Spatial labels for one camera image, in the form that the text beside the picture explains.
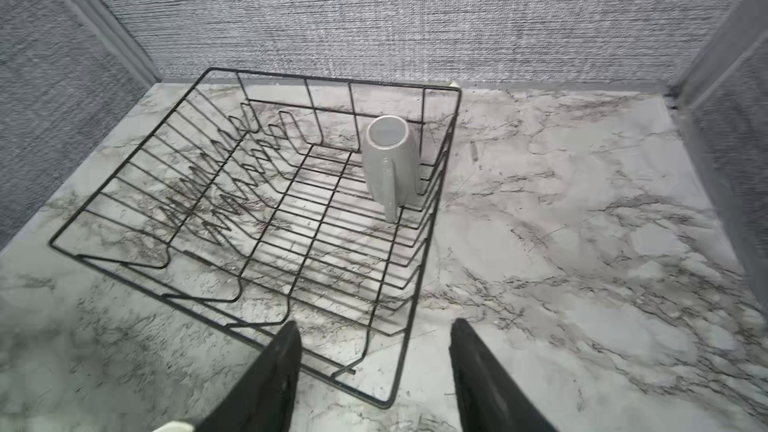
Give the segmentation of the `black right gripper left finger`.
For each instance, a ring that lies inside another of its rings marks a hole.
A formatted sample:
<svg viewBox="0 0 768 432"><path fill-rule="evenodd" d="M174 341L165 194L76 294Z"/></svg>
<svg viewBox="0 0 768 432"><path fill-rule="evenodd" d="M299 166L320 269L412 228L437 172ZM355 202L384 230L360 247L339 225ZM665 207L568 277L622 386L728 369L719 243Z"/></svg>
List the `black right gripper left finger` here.
<svg viewBox="0 0 768 432"><path fill-rule="evenodd" d="M286 323L197 431L287 431L293 415L302 343Z"/></svg>

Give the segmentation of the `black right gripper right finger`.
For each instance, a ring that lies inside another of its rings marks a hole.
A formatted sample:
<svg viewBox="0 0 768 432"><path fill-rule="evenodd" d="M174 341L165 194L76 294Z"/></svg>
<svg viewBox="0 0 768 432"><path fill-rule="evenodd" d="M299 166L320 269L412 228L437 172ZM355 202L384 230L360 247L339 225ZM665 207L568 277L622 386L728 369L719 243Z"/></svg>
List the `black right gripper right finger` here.
<svg viewBox="0 0 768 432"><path fill-rule="evenodd" d="M464 431L555 429L462 318L451 326L449 352Z"/></svg>

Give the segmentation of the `black wire dish rack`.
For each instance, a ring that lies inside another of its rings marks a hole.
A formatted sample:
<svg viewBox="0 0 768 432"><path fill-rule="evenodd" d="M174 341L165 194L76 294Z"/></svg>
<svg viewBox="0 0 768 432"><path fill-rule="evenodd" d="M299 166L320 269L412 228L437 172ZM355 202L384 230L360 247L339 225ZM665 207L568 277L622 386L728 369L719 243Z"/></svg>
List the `black wire dish rack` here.
<svg viewBox="0 0 768 432"><path fill-rule="evenodd" d="M457 86L209 68L49 244L257 349L295 322L308 375L387 409L461 99ZM419 192L393 219L361 156L386 115L419 155Z"/></svg>

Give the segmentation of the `grey ceramic mug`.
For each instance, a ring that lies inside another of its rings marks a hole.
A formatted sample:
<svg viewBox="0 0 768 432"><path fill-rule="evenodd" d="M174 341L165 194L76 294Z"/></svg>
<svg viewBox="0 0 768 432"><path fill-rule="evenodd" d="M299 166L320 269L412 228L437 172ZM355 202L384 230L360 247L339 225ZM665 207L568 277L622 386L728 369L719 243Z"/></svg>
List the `grey ceramic mug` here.
<svg viewBox="0 0 768 432"><path fill-rule="evenodd" d="M413 205L422 193L420 154L415 134L399 116L383 115L366 128L361 146L367 188L394 223L399 209Z"/></svg>

